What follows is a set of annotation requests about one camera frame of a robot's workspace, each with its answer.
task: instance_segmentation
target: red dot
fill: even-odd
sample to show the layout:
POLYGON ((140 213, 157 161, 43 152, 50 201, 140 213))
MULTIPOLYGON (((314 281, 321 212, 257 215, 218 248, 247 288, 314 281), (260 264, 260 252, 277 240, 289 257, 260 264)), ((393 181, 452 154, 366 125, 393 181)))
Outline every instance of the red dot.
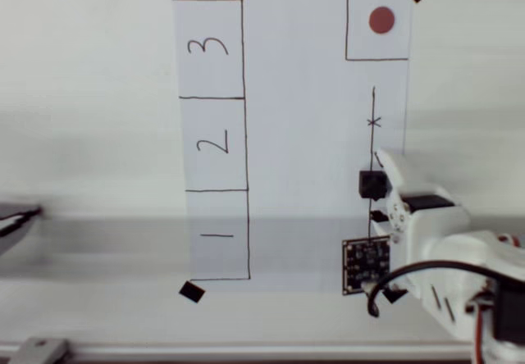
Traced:
POLYGON ((370 14, 368 24, 377 34, 385 34, 394 27, 395 16, 388 7, 378 7, 370 14))

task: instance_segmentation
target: white paper sheet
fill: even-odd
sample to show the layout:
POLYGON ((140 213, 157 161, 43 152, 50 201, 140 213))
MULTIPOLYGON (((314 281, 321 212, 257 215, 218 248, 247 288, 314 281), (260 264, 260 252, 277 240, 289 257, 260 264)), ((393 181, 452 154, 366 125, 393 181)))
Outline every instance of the white paper sheet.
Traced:
POLYGON ((340 291, 341 241, 368 234, 370 121, 372 149, 404 146, 412 2, 173 2, 192 276, 340 291))

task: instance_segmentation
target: black circuit board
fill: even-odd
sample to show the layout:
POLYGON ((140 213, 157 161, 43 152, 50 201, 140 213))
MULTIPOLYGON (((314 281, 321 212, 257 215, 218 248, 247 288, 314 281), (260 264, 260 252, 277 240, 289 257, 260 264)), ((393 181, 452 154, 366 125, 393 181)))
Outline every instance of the black circuit board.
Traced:
POLYGON ((343 241, 343 295, 362 293, 362 282, 390 272, 390 237, 343 241))

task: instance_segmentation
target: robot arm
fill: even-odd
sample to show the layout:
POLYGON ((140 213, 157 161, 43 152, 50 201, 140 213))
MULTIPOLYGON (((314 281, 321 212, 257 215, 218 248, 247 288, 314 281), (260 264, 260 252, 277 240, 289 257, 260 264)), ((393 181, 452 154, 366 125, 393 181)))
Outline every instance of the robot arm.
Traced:
POLYGON ((389 220, 374 227, 391 237, 390 269, 395 271, 370 294, 371 313, 378 315, 375 294, 389 277, 399 275, 398 289, 420 299, 455 338, 477 341, 474 362, 482 362, 481 356, 485 363, 525 362, 525 250, 508 235, 473 231, 465 209, 442 187, 425 181, 404 157, 385 151, 377 156, 391 189, 389 220))

